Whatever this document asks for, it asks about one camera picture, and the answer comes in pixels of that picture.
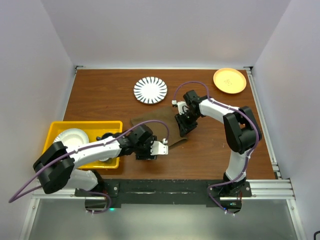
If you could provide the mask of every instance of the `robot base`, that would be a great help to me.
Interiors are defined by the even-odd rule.
[[[217,207],[208,196],[207,188],[212,184],[222,182],[223,180],[103,180],[104,189],[112,199],[112,208],[121,208],[122,204],[206,205],[206,207]],[[241,193],[242,197],[252,196],[251,187],[247,181],[233,193],[223,193],[224,191],[219,187],[210,191],[211,195],[224,208],[232,212],[238,212],[241,209],[241,200],[221,200],[221,197],[237,198],[239,193]],[[90,193],[78,189],[76,189],[74,195],[76,197],[95,197]],[[85,207],[88,209],[101,210],[105,206],[105,200],[85,200]]]

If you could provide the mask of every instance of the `white plate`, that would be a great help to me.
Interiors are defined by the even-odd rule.
[[[168,88],[164,81],[155,76],[140,79],[133,88],[136,99],[144,104],[157,104],[165,99]]]
[[[79,128],[69,128],[61,132],[53,141],[61,141],[66,147],[79,146],[89,143],[88,135]]]

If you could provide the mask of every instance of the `wooden table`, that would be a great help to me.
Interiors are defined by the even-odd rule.
[[[237,107],[249,106],[261,128],[255,101],[246,71],[241,71],[247,85],[239,94],[226,94],[213,84],[215,70],[192,69],[113,69],[78,70],[65,112],[65,121],[115,121],[123,122],[123,129],[131,127],[130,118],[171,106],[176,88],[187,81],[201,81],[208,85],[210,94],[218,101]],[[156,76],[168,86],[165,99],[156,105],[146,105],[133,94],[135,83],[147,76]],[[199,96],[206,94],[200,84],[187,84],[177,95],[195,90]],[[222,179],[230,158],[224,126],[210,118],[198,119],[198,127],[188,134],[188,141],[169,150],[169,155],[154,161],[135,160],[135,155],[120,159],[118,169],[103,170],[105,178],[119,179]],[[247,169],[248,179],[275,179],[264,138],[251,156]]]

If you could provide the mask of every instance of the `white wall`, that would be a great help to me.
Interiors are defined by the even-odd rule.
[[[20,236],[30,178],[50,123],[61,120],[73,65],[40,0],[0,2],[0,239]]]
[[[320,1],[292,0],[253,68],[282,175],[308,239],[320,230]]]
[[[42,0],[75,65],[252,66],[290,0]]]

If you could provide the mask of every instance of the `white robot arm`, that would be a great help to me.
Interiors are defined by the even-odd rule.
[[[77,169],[78,167],[135,153],[138,160],[156,159],[157,155],[167,155],[166,140],[157,141],[152,130],[146,125],[140,125],[127,136],[120,133],[106,133],[101,140],[83,144],[77,147],[66,147],[62,142],[53,143],[42,156],[34,163],[33,169],[37,173],[45,168],[38,176],[46,194],[54,193],[62,188],[77,188],[92,190],[98,184],[99,176],[92,171]],[[54,159],[63,156],[61,161],[47,166]]]
[[[231,148],[229,165],[223,179],[226,182],[231,181],[242,173],[235,182],[243,182],[246,178],[246,173],[242,172],[246,163],[246,155],[256,142],[256,133],[252,126],[239,113],[231,110],[230,106],[222,103],[213,104],[213,98],[209,100],[207,96],[199,97],[194,90],[188,91],[183,98],[185,101],[172,101],[172,105],[179,111],[175,119],[179,125],[180,135],[183,137],[195,129],[198,124],[196,120],[199,117],[208,116],[223,123],[226,140]],[[262,135],[251,109],[249,107],[233,107],[232,109],[237,109],[249,117],[258,130],[260,140]]]

